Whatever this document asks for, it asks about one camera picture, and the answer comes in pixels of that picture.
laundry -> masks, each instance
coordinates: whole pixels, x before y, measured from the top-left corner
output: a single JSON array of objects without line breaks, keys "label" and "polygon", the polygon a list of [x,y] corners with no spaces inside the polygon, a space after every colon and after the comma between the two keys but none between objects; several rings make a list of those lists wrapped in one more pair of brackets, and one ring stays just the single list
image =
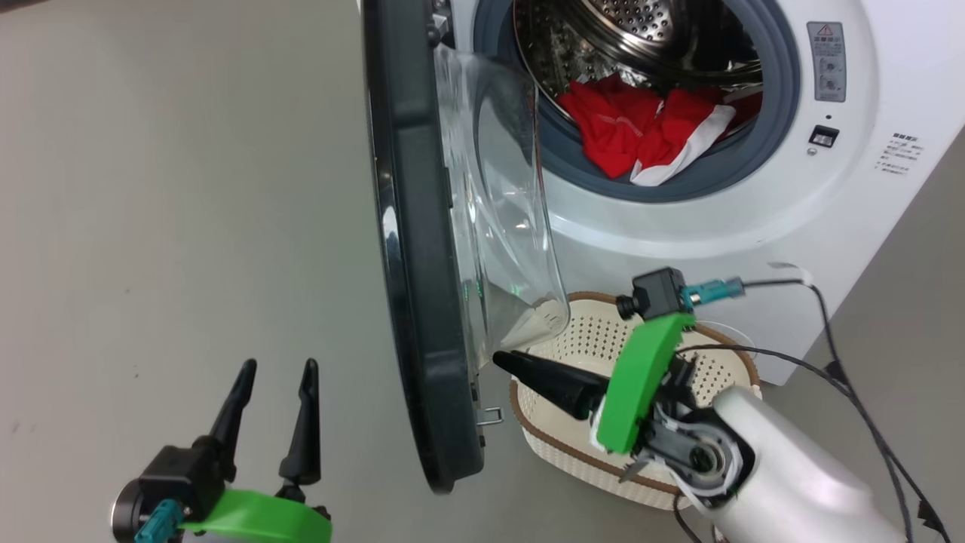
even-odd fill
[{"label": "laundry", "polygon": [[579,126],[587,158],[607,176],[630,172],[630,183],[658,186],[727,131],[737,111],[719,103],[722,98],[716,89],[674,89],[664,100],[613,74],[588,83],[572,81],[569,93],[558,100]]}]

perforated basket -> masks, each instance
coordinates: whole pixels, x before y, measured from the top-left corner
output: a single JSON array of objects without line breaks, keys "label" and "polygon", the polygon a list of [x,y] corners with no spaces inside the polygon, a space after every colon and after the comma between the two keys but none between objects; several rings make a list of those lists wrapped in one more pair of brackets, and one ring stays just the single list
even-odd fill
[{"label": "perforated basket", "polygon": [[[615,301],[598,293],[570,295],[569,326],[529,352],[609,377],[630,331],[643,322],[639,318],[625,322]],[[683,337],[684,346],[708,343],[734,344],[724,334],[701,326]],[[732,385],[745,386],[760,397],[758,371],[744,353],[706,351],[694,357],[697,373],[693,390],[700,407],[709,405],[714,396]],[[586,421],[574,420],[516,380],[510,383],[510,399],[526,442],[537,456],[611,494],[659,509],[673,508],[677,487],[666,468],[651,464],[629,481],[619,483],[630,458],[593,448]],[[681,506],[687,505],[687,500],[681,501]]]}]

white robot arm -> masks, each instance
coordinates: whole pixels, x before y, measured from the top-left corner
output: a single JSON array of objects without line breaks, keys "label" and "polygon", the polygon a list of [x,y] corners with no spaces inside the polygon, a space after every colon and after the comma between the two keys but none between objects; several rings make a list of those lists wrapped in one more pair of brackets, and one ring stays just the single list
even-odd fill
[{"label": "white robot arm", "polygon": [[754,451],[736,495],[704,505],[683,493],[730,543],[898,543],[904,535],[882,518],[865,483],[748,390],[734,386],[713,410]]}]

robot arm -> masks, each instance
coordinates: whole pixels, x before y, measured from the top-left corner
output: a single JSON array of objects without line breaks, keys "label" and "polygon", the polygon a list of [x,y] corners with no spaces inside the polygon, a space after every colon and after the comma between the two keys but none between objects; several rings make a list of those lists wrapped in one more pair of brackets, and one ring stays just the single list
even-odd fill
[{"label": "robot arm", "polygon": [[731,543],[904,541],[874,509],[865,483],[754,394],[732,387],[713,411],[753,451],[747,476],[710,506],[677,478]]},{"label": "robot arm", "polygon": [[695,366],[678,355],[695,305],[743,294],[739,279],[686,286],[679,271],[637,277],[620,297],[630,334],[610,379],[523,353],[493,361],[568,414],[592,418],[591,442],[629,454],[629,479],[665,465],[681,492],[731,543],[899,542],[869,488],[749,391],[732,387],[698,409]]},{"label": "robot arm", "polygon": [[241,415],[251,398],[258,365],[241,366],[210,434],[189,448],[167,445],[141,475],[121,490],[111,510],[119,543],[270,541],[327,543],[332,522],[323,506],[305,504],[301,487],[321,479],[318,429],[318,364],[305,363],[298,397],[301,409],[289,454],[278,469],[282,488],[269,496],[228,488],[234,482],[234,449]]}]

brown basket rim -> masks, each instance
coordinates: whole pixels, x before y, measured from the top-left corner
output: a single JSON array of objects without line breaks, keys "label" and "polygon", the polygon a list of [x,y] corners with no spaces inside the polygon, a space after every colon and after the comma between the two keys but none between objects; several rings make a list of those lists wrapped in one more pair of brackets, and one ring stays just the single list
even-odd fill
[{"label": "brown basket rim", "polygon": [[[617,297],[610,296],[607,294],[601,294],[597,292],[575,292],[570,294],[567,298],[569,299],[569,301],[594,300],[594,301],[602,301],[604,303],[611,303],[611,304],[617,302]],[[714,329],[709,329],[707,327],[702,327],[701,325],[697,325],[697,332],[702,333],[703,335],[713,339],[714,341],[718,341],[725,345],[737,345],[737,343],[734,342],[732,339],[730,339],[723,333]],[[747,355],[747,353],[742,353],[738,351],[734,351],[734,353],[744,363],[744,367],[747,368],[747,374],[751,380],[751,385],[760,386],[758,369],[756,366],[754,366],[754,361],[751,360],[751,358]],[[530,421],[529,418],[527,418],[522,414],[523,410],[519,405],[519,386],[518,386],[518,382],[515,380],[510,381],[510,403],[512,406],[512,412],[516,415],[516,420],[519,421],[519,424],[527,432],[536,436],[537,439],[539,439],[540,441],[549,443],[550,445],[560,449],[563,453],[573,458],[576,458],[577,460],[583,462],[584,464],[589,464],[594,468],[597,468],[598,470],[603,470],[617,477],[623,475],[621,470],[614,468],[613,466],[607,464],[606,462],[597,460],[592,456],[590,456],[589,454],[576,450],[575,448],[569,446],[568,444],[563,443],[560,440],[557,440],[556,438],[538,429],[536,425]],[[666,492],[668,494],[677,493],[677,487],[675,485],[653,480],[649,477],[635,475],[630,480],[637,484],[652,488],[653,490],[658,490],[660,492]]]}]

